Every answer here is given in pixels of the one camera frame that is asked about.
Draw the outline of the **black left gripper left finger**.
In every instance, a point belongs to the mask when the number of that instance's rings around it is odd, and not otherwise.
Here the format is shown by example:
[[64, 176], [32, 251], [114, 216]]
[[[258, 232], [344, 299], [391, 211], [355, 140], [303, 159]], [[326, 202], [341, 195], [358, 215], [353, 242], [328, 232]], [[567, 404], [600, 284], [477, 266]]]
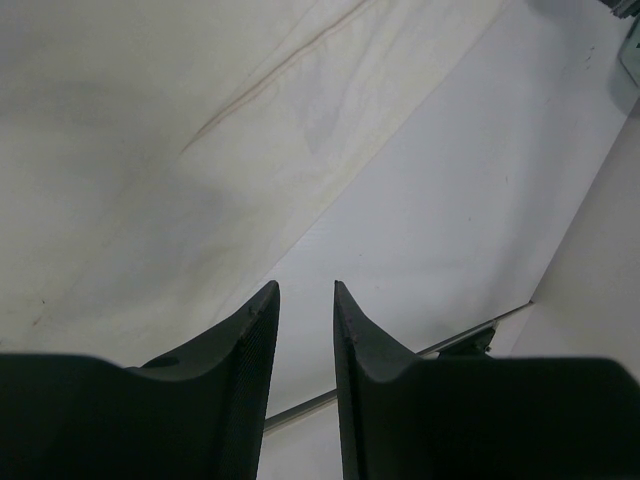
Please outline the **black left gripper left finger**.
[[253, 479], [280, 290], [140, 367], [62, 354], [1, 358], [5, 479]]

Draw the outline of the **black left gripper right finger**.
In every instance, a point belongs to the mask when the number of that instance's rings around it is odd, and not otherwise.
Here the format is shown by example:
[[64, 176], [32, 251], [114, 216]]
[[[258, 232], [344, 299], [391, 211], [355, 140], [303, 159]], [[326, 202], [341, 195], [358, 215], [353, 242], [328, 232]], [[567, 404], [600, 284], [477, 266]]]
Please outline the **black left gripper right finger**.
[[639, 386], [604, 358], [424, 359], [334, 287], [347, 479], [635, 479]]

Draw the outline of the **white t shirt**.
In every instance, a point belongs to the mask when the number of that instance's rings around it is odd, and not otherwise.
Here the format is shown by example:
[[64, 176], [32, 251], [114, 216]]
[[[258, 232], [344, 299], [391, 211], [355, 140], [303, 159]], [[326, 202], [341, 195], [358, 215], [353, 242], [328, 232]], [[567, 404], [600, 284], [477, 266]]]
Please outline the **white t shirt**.
[[1, 348], [137, 363], [228, 314], [502, 1], [5, 1]]

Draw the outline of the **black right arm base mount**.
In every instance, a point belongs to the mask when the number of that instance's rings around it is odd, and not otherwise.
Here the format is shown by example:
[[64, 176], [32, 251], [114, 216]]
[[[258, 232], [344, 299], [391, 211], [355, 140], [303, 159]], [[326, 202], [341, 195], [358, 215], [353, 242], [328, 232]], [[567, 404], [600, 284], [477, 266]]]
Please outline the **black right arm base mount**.
[[495, 334], [496, 328], [494, 326], [479, 330], [439, 351], [438, 358], [488, 357]]

